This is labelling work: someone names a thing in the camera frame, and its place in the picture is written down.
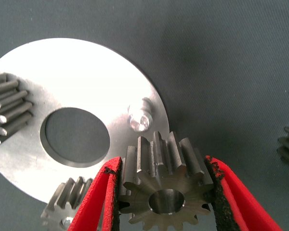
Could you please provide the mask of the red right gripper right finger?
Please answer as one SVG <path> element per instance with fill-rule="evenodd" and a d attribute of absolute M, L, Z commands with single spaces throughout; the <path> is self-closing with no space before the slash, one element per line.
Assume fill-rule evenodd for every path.
<path fill-rule="evenodd" d="M 205 164 L 214 182 L 212 207 L 217 230 L 282 230 L 227 164 L 209 155 Z"/>

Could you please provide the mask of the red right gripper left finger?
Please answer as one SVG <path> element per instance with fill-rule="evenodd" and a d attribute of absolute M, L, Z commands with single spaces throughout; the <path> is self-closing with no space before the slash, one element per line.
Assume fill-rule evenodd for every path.
<path fill-rule="evenodd" d="M 119 230 L 118 187 L 122 160 L 114 157 L 99 170 L 69 226 L 69 231 Z"/>

